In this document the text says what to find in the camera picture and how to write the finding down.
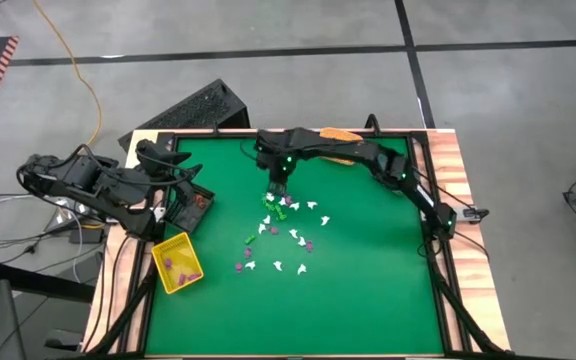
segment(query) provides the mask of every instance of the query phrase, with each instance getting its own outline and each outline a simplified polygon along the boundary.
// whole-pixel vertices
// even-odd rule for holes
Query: wooden frame
[[[347,129],[352,132],[361,134],[362,132],[371,132],[371,129]],[[430,152],[432,154],[433,166],[437,182],[440,187],[457,196],[462,201],[473,203],[468,179],[464,168],[459,144],[457,142],[457,135],[452,129],[436,129],[436,130],[419,130],[419,129],[384,129],[384,131],[423,131],[426,133],[429,141]],[[138,161],[135,155],[135,147],[137,142],[143,139],[149,139],[154,142],[160,133],[178,133],[178,134],[206,134],[209,135],[213,130],[209,129],[186,129],[186,130],[136,130],[133,133],[132,141],[128,150],[126,160],[126,167],[134,167]],[[221,133],[244,133],[256,132],[255,129],[223,129]],[[423,164],[423,157],[417,156],[419,159],[418,165]],[[452,205],[459,206],[459,203],[448,196],[441,196],[441,200]],[[465,223],[457,224],[457,231],[475,240],[477,243],[483,244],[483,238],[479,225],[470,225]],[[88,325],[84,336],[84,344],[88,342],[91,336],[93,327],[99,311],[101,311],[101,318],[97,331],[95,332],[89,348],[92,348],[105,334],[106,324],[108,319],[108,311],[111,310],[110,324],[114,322],[119,313],[126,305],[126,298],[128,296],[129,282],[135,261],[137,242],[132,240],[125,245],[117,263],[117,274],[115,276],[115,290],[114,298],[111,306],[108,306],[110,300],[110,283],[112,278],[112,266],[117,250],[122,240],[125,238],[124,230],[116,225],[110,229],[108,235],[107,248],[105,254],[107,264],[105,269],[100,271],[100,276],[104,276],[105,287],[104,294],[101,294],[101,288],[97,287],[95,297],[93,300],[92,308],[90,311]],[[150,264],[150,248],[151,244],[145,247],[144,261],[141,269],[141,277],[146,273]],[[455,236],[450,242],[452,249],[454,265],[457,272],[459,288],[461,291],[462,301],[466,309],[470,312],[475,321],[484,330],[490,339],[498,346],[504,349],[509,348],[506,330],[501,316],[501,310],[497,300],[497,293],[492,279],[492,273],[488,260],[479,249],[460,238]],[[103,308],[100,309],[100,299],[103,296]],[[446,316],[449,326],[449,334],[454,350],[460,350],[461,343],[459,340],[459,332],[457,329],[457,321],[451,306],[444,300]],[[126,350],[135,351],[138,346],[139,332],[142,325],[141,319],[143,316],[143,301],[137,308],[133,315],[132,323],[130,326],[130,333],[128,336],[128,343]],[[473,348],[476,350],[476,345],[472,343]]]

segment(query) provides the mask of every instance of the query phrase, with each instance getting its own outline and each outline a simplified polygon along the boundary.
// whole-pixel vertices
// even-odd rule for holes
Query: green felt
[[[204,164],[195,182],[215,202],[191,240],[205,277],[172,295],[158,282],[149,355],[439,354],[438,321],[419,212],[368,170],[323,159],[300,161],[288,191],[300,209],[257,234],[269,213],[268,173],[239,150],[240,139],[183,139],[184,163]],[[245,140],[252,153],[252,139]],[[407,153],[401,138],[380,142]],[[314,210],[306,201],[316,201]],[[326,226],[321,217],[329,216]],[[308,253],[288,231],[313,242]],[[167,230],[167,236],[175,234]],[[244,258],[244,241],[256,235]],[[238,274],[235,264],[255,260]],[[273,262],[281,261],[279,272]],[[307,272],[297,275],[305,264]]]

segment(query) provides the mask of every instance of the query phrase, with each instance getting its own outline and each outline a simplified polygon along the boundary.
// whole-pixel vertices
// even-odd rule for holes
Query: concrete floor
[[[42,1],[77,56],[403,44],[392,0]],[[405,0],[417,44],[576,39],[576,1]],[[29,0],[0,6],[16,59],[65,53]],[[561,192],[576,179],[576,47],[419,53],[438,127],[456,128],[515,351],[576,358],[576,218]],[[94,149],[215,78],[252,125],[423,127],[405,53],[138,62],[81,66],[104,108]],[[65,156],[87,140],[95,108],[70,66],[11,67],[0,88],[0,192],[33,153]],[[0,206],[0,239],[39,232],[52,209]],[[65,240],[13,264],[73,256]],[[0,261],[20,250],[0,252]],[[70,265],[53,269],[63,271]]]

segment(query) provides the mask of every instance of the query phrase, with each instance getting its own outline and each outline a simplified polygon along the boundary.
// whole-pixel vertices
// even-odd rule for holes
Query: orange object
[[[337,139],[337,140],[344,140],[344,141],[360,141],[363,138],[357,134],[351,133],[350,131],[345,131],[337,128],[323,128],[319,131],[319,136],[325,137],[328,139]],[[344,165],[354,165],[354,161],[350,160],[342,160],[342,159],[334,159],[325,157],[324,159],[334,161],[336,163],[344,164]]]

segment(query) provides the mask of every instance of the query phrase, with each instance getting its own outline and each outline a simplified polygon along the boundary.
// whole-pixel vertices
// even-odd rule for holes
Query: yellow container
[[[152,256],[167,294],[204,277],[195,249],[187,233],[181,233],[153,246]]]
[[[329,138],[329,139],[337,139],[337,140],[344,140],[344,141],[361,141],[363,138],[355,133],[351,133],[349,131],[337,129],[337,128],[323,128],[319,130],[319,136]],[[344,160],[344,159],[334,159],[329,157],[324,157],[326,160],[334,161],[344,165],[353,165],[354,161]]]

